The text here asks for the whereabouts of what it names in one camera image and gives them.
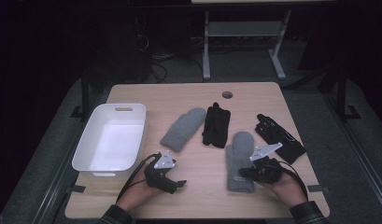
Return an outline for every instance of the table top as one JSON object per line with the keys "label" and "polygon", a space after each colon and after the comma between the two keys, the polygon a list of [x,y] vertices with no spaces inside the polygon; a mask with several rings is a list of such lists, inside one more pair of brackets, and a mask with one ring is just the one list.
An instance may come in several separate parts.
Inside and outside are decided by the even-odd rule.
{"label": "table top", "polygon": [[[233,97],[223,98],[225,91],[230,91]],[[254,131],[259,123],[258,114],[271,117],[302,143],[281,90],[273,82],[118,85],[112,88],[107,102],[146,106],[148,132],[143,158],[166,150],[160,140],[181,114],[195,107],[207,110],[214,102],[232,113],[227,145],[232,144],[235,133],[249,132],[257,146],[266,146]],[[179,153],[170,151],[177,166],[166,176],[174,181],[186,179],[186,185],[174,194],[156,196],[135,209],[132,216],[146,219],[290,217],[289,209],[268,189],[255,185],[252,194],[227,190],[225,151],[203,145],[203,128],[204,125]],[[275,153],[270,157],[282,161]],[[307,186],[318,185],[307,154],[298,158],[293,167]],[[125,180],[90,180],[79,174],[76,184],[86,188],[83,193],[72,193],[66,216],[100,217],[115,203],[124,183]],[[324,216],[329,215],[321,191],[309,192],[309,200],[318,204]]]}

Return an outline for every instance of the white bin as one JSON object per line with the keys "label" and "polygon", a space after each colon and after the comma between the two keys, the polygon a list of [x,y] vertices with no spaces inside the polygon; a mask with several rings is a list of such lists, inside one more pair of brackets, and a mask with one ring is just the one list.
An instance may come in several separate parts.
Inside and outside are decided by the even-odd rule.
{"label": "white bin", "polygon": [[147,109],[141,104],[97,106],[80,137],[72,166],[91,178],[127,179],[142,159]]}

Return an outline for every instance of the plaid sleeve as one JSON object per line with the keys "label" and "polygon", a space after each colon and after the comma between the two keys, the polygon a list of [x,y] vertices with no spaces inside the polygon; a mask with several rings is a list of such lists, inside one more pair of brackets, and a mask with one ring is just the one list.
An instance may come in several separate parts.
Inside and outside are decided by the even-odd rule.
{"label": "plaid sleeve", "polygon": [[296,224],[329,224],[315,202],[300,203],[290,208]]}
{"label": "plaid sleeve", "polygon": [[132,217],[126,211],[116,205],[111,205],[97,221],[97,224],[131,224],[132,221]]}

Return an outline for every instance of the hole in table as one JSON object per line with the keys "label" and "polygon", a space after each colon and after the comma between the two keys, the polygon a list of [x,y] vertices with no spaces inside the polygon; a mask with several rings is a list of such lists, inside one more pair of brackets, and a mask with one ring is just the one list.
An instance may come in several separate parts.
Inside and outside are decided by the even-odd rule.
{"label": "hole in table", "polygon": [[222,93],[222,97],[225,99],[231,99],[233,97],[233,93],[231,91],[225,91]]}

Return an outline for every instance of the human hand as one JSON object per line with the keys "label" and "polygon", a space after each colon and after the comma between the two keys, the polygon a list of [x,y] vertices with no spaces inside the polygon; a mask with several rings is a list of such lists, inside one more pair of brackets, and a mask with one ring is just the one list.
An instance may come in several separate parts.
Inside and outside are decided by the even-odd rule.
{"label": "human hand", "polygon": [[307,202],[299,184],[288,174],[283,173],[280,179],[273,184],[256,183],[271,190],[289,208]]}
{"label": "human hand", "polygon": [[160,189],[151,188],[150,186],[148,186],[147,181],[145,181],[146,178],[144,175],[144,171],[147,166],[147,164],[143,165],[143,167],[138,171],[137,175],[134,177],[131,183],[132,185],[134,185],[129,187],[126,191],[124,191],[123,195],[116,202],[117,206],[119,206],[127,212],[130,212],[138,205],[144,203],[154,195],[164,192]]}

